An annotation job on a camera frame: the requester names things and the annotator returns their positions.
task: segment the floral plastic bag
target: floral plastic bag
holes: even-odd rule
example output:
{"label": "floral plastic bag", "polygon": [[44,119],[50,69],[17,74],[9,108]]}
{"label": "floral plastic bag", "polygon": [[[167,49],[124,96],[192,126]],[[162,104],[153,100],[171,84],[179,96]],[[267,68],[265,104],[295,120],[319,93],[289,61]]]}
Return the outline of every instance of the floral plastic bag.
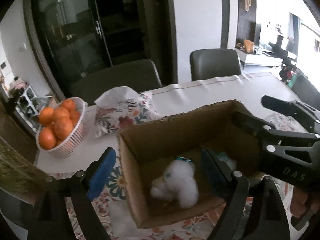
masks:
{"label": "floral plastic bag", "polygon": [[137,93],[129,87],[112,88],[95,103],[98,105],[94,124],[96,137],[162,118],[153,108],[151,92]]}

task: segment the white fluffy object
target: white fluffy object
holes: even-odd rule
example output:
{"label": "white fluffy object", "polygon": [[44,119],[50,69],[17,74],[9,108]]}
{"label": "white fluffy object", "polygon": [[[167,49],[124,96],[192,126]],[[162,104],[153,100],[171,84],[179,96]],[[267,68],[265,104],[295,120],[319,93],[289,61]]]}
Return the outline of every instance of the white fluffy object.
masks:
{"label": "white fluffy object", "polygon": [[165,169],[163,176],[152,182],[151,196],[165,201],[177,199],[181,208],[194,206],[199,197],[194,173],[193,163],[174,160]]}

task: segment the floral tablecloth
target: floral tablecloth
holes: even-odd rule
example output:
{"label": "floral tablecloth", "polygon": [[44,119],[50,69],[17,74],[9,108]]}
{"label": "floral tablecloth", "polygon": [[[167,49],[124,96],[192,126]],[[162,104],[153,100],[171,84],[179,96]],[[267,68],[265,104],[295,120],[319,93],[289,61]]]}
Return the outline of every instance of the floral tablecloth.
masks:
{"label": "floral tablecloth", "polygon": [[[279,113],[274,113],[268,116],[265,120],[273,123],[278,130],[306,132],[304,128],[299,123],[297,123],[292,117],[286,117]],[[52,175],[57,179],[63,179],[71,177],[73,173],[58,173]],[[287,183],[284,183],[278,179],[275,179],[275,183],[278,187],[278,190],[282,198],[284,198],[288,194],[288,192],[292,190],[291,185],[288,185]],[[192,219],[181,221],[174,225],[150,229],[140,229],[140,236],[115,236],[114,231],[112,229],[112,225],[124,222],[120,219],[112,220],[112,218],[110,218],[109,206],[112,201],[126,201],[124,187],[125,181],[122,176],[119,158],[117,158],[116,164],[110,174],[108,182],[106,183],[100,197],[96,198],[92,202],[93,208],[95,209],[101,223],[105,227],[106,231],[108,232],[112,240],[189,240],[192,237],[206,239],[211,233],[214,226],[216,225],[225,206],[225,204],[223,204],[209,212],[206,212],[202,216],[196,216]],[[252,197],[247,198],[243,220],[245,220],[245,218],[249,215],[252,200]],[[76,238],[79,240],[84,240],[85,238],[77,221],[76,214],[74,212],[70,198],[66,198],[66,206]]]}

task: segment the metal bolt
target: metal bolt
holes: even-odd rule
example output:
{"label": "metal bolt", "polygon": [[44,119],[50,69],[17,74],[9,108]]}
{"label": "metal bolt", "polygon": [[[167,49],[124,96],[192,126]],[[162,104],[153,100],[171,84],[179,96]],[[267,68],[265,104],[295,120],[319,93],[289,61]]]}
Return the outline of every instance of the metal bolt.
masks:
{"label": "metal bolt", "polygon": [[241,177],[242,176],[242,173],[240,172],[240,171],[234,171],[233,172],[233,175],[235,176],[235,177]]}
{"label": "metal bolt", "polygon": [[264,128],[264,130],[270,130],[271,129],[271,127],[269,125],[264,125],[263,128]]}
{"label": "metal bolt", "polygon": [[264,179],[266,180],[266,182],[273,181],[273,179],[270,176],[265,176]]}
{"label": "metal bolt", "polygon": [[276,148],[275,148],[273,145],[268,145],[268,146],[267,146],[267,151],[268,151],[268,152],[271,152],[271,153],[272,153],[272,152],[274,152],[275,150],[276,150]]}
{"label": "metal bolt", "polygon": [[84,171],[77,171],[76,172],[76,176],[79,178],[82,177],[83,175],[84,175]]}
{"label": "metal bolt", "polygon": [[53,179],[54,179],[53,176],[46,177],[46,178],[45,178],[45,182],[50,183],[50,182],[53,181]]}

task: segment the white plastic basket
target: white plastic basket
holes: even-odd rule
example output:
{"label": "white plastic basket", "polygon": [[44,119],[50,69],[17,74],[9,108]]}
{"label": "white plastic basket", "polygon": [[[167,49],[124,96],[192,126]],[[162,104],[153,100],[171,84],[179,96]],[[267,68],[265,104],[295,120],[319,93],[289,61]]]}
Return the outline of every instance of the white plastic basket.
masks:
{"label": "white plastic basket", "polygon": [[76,110],[81,113],[80,118],[73,131],[69,134],[69,136],[60,143],[57,147],[47,151],[41,148],[38,142],[38,137],[40,132],[43,130],[44,126],[40,125],[37,134],[36,134],[36,144],[38,148],[46,153],[50,153],[56,158],[67,158],[72,155],[73,151],[82,143],[84,137],[88,134],[88,127],[86,122],[86,107],[88,103],[83,101],[81,98],[71,98],[76,103]]}

